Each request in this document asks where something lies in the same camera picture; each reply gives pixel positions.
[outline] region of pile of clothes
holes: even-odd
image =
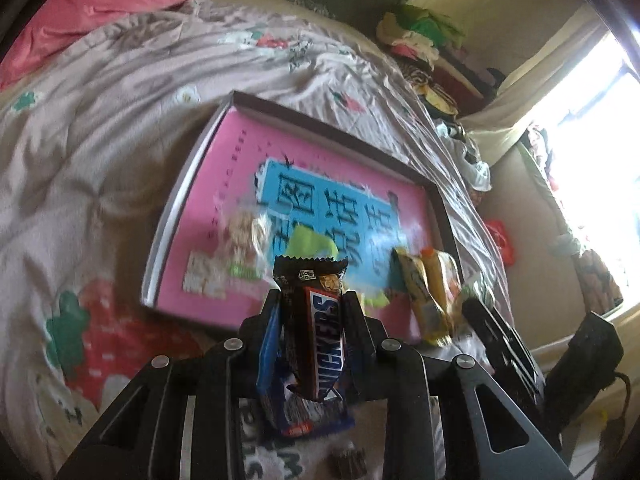
[[[428,82],[414,86],[415,91],[453,118],[484,108],[495,98],[496,89],[504,80],[503,74],[485,69],[465,50],[464,30],[444,14],[404,5],[395,13],[385,13],[376,36],[396,60],[424,72]],[[452,107],[441,109],[434,105],[433,101],[440,98],[452,103]]]

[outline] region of red plastic bag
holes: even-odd
[[[516,255],[504,224],[500,220],[483,220],[483,222],[491,238],[494,239],[495,244],[498,246],[504,266],[513,265],[516,262]]]

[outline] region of bed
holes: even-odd
[[[211,345],[210,333],[139,307],[140,284],[180,167],[234,89],[428,176],[464,276],[484,272],[512,321],[500,255],[433,122],[369,25],[352,25],[362,32],[285,0],[188,0],[103,25],[0,93],[0,431],[29,471],[52,478],[152,357]],[[484,360],[474,336],[437,354],[460,352]],[[325,478],[324,454],[352,438],[379,478],[384,406],[355,416],[354,430],[321,444],[266,446],[243,419],[248,477]]]

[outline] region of blue candy wrapper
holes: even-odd
[[[303,399],[288,388],[296,379],[280,353],[280,305],[272,312],[260,347],[256,387],[260,404],[270,424],[282,436],[323,436],[352,428],[339,385],[322,402]]]

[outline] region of curtain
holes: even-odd
[[[608,29],[584,3],[535,56],[514,70],[484,110],[461,118],[478,143],[482,160],[494,165],[535,115],[535,106],[604,38]]]

